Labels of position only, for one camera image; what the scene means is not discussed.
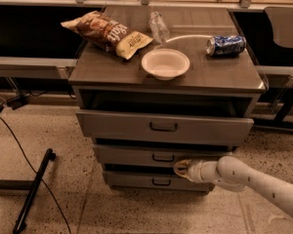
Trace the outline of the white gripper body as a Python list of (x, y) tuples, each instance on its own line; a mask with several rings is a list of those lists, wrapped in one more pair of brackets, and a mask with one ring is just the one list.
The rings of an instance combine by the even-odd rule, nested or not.
[(219, 177), (216, 161), (192, 160), (188, 167), (189, 179), (193, 182), (213, 182)]

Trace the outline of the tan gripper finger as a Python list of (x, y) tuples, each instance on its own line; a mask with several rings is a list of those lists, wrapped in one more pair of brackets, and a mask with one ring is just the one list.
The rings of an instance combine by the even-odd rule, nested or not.
[(191, 160), (186, 159), (186, 160), (178, 161), (174, 165), (173, 170), (177, 176), (180, 176), (180, 177), (183, 177), (186, 179), (190, 179), (190, 176), (189, 176), (189, 169), (190, 168), (191, 168)]

